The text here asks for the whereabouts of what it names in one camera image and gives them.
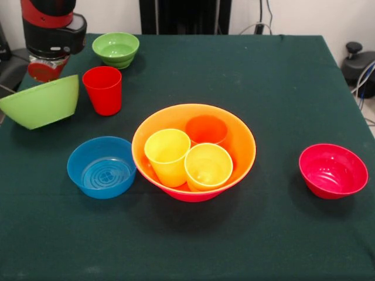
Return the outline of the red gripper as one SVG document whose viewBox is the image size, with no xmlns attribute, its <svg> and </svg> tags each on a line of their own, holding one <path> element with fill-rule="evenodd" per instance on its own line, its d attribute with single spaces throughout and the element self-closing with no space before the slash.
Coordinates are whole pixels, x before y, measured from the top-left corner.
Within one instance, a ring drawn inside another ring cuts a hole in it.
<svg viewBox="0 0 375 281">
<path fill-rule="evenodd" d="M 41 83 L 57 80 L 62 70 L 69 60 L 69 56 L 57 60 L 46 60 L 39 57 L 30 56 L 28 65 L 29 75 Z"/>
</svg>

